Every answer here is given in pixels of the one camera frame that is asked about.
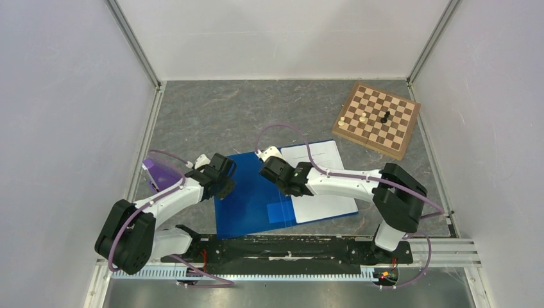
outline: chess piece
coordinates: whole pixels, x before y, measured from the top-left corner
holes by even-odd
[[[387,123],[387,119],[388,119],[388,117],[389,117],[390,115],[391,115],[391,113],[390,113],[389,111],[387,111],[387,112],[386,112],[386,115],[385,115],[383,118],[380,119],[380,122],[381,122],[381,123],[384,123],[384,124]]]

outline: blue folder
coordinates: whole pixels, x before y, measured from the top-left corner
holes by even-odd
[[[237,164],[235,187],[225,199],[215,199],[219,239],[299,225],[291,197],[259,174],[262,163],[253,152],[229,157]]]

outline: chessboard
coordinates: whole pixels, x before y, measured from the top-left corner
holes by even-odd
[[[401,160],[420,108],[410,99],[356,83],[332,133]]]

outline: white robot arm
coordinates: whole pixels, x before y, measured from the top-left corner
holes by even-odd
[[[188,172],[185,179],[147,199],[135,203],[119,200],[110,211],[95,251],[107,259],[121,227],[139,210],[114,248],[113,263],[118,268],[132,275],[150,259],[185,253],[192,241],[186,231],[174,228],[156,232],[156,228],[200,201],[213,196],[224,198],[234,188],[230,177],[235,167],[232,159],[215,154],[206,164],[197,164],[197,169]]]
[[[392,191],[390,190],[392,187],[386,184],[365,180],[367,177],[383,178],[425,196],[427,190],[396,164],[386,164],[384,169],[371,171],[323,168],[326,171],[323,174],[310,162],[300,162],[296,167],[290,166],[274,146],[264,152],[259,151],[257,156],[263,161],[260,174],[276,184],[284,194],[292,196],[332,194],[374,203],[384,218],[374,237],[374,243],[380,249],[393,252],[406,233],[417,231],[423,201],[398,189]]]

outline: white paper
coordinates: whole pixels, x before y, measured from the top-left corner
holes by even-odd
[[[314,161],[323,167],[344,169],[340,153],[334,140],[310,144]],[[286,162],[296,167],[299,162],[309,162],[306,145],[283,148],[282,155]],[[307,223],[357,212],[353,198],[340,196],[302,196],[293,197],[294,216],[297,223]]]

